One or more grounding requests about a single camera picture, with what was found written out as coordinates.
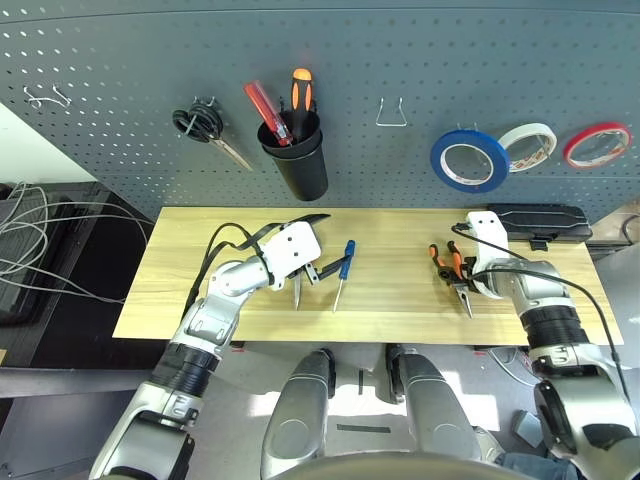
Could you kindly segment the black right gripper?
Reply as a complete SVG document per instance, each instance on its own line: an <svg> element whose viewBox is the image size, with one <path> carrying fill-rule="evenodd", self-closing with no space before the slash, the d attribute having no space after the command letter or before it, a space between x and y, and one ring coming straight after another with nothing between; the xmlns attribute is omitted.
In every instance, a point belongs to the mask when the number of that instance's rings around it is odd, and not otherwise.
<svg viewBox="0 0 640 480"><path fill-rule="evenodd" d="M439 266L437 268L438 276L446 283L466 283L470 292L480 294L480 290L472 279L476 263L476 256L463 256L461 268L459 270L450 266Z"/></svg>

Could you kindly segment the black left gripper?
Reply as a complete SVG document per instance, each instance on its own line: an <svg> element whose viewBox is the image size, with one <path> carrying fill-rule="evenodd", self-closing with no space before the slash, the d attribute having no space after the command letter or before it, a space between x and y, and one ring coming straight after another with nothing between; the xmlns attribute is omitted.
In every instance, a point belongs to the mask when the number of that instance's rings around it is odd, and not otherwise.
<svg viewBox="0 0 640 480"><path fill-rule="evenodd" d="M326 213L307 214L294 219L293 223L306 222L310 225L313 225L317 222L326 220L330 217L331 215ZM342 258L325 266L320 271L318 271L315 268L315 266L311 262L309 262L295 269L292 273L290 273L287 276L287 278L292 280L294 284L298 286L301 286L304 282L304 279L307 279L307 281L312 286L314 286L319 281L322 281L325 278L338 272L339 278L342 280L345 280L348 276L348 272L351 266L351 260L352 260L352 255L345 255Z"/></svg>

